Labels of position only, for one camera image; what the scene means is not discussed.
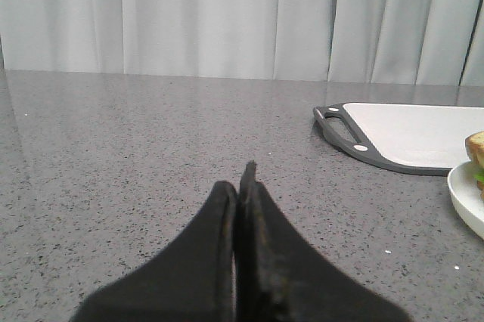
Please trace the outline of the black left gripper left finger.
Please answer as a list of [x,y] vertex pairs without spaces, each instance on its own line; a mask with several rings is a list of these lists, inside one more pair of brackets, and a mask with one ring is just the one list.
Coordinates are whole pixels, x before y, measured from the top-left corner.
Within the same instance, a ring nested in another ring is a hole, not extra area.
[[231,321],[237,192],[217,181],[188,226],[159,254],[92,293],[73,321]]

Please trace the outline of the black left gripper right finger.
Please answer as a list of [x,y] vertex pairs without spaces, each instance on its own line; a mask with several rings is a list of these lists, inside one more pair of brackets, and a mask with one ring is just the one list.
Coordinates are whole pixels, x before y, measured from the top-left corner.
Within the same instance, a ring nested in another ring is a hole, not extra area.
[[247,163],[235,225],[238,321],[410,321],[298,233]]

